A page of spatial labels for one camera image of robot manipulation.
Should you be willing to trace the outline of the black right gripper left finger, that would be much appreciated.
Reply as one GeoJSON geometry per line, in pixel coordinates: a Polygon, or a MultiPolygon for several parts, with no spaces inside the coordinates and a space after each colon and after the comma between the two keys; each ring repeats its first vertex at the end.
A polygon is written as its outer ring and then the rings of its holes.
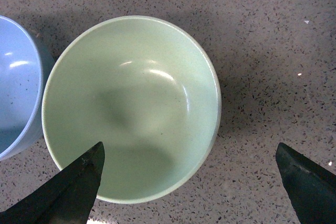
{"type": "Polygon", "coordinates": [[[1,223],[87,223],[101,184],[102,142],[33,193],[1,212],[1,223]]]}

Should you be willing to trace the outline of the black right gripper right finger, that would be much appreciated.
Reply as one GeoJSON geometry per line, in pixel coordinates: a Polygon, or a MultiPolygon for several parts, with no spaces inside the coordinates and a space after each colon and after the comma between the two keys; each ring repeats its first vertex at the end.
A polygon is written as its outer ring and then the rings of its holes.
{"type": "Polygon", "coordinates": [[[335,223],[335,174],[285,143],[277,147],[276,162],[300,223],[335,223]]]}

